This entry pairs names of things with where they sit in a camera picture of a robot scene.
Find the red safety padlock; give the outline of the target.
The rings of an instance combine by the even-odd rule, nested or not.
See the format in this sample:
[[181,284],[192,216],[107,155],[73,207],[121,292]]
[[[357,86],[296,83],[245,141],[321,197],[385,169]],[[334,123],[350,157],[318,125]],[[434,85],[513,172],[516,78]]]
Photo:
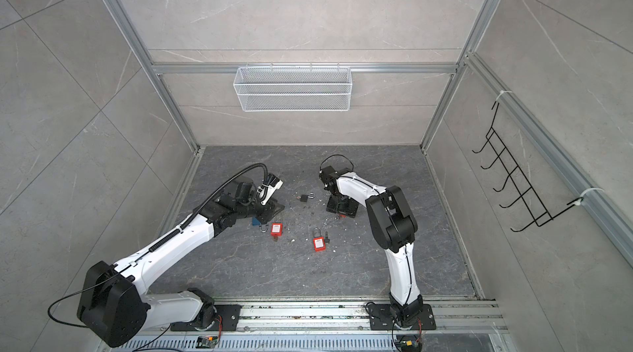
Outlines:
[[328,232],[323,233],[320,228],[313,229],[313,248],[314,251],[325,251],[326,245],[329,243]]
[[278,238],[283,235],[283,225],[281,223],[273,223],[270,228],[270,235],[273,238]]

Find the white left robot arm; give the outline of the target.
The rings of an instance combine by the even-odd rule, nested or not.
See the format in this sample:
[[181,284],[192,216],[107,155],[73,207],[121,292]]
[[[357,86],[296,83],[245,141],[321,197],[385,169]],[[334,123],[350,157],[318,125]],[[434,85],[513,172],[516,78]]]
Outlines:
[[150,294],[152,284],[197,247],[231,228],[237,220],[269,223],[284,210],[273,195],[283,182],[265,172],[255,186],[247,173],[265,169],[252,164],[230,177],[168,233],[114,264],[99,261],[85,277],[77,318],[110,347],[119,347],[152,327],[205,331],[219,323],[214,299],[197,288],[174,294]]

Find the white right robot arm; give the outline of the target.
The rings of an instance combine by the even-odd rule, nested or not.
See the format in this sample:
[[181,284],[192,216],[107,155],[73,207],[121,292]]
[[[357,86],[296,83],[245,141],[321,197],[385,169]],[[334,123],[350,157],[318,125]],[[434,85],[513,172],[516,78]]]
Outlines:
[[432,308],[424,302],[416,282],[413,256],[418,224],[402,189],[376,185],[347,167],[320,167],[319,178],[331,193],[327,210],[354,217],[362,205],[374,240],[385,251],[391,282],[389,305],[377,315],[401,329],[436,329]]

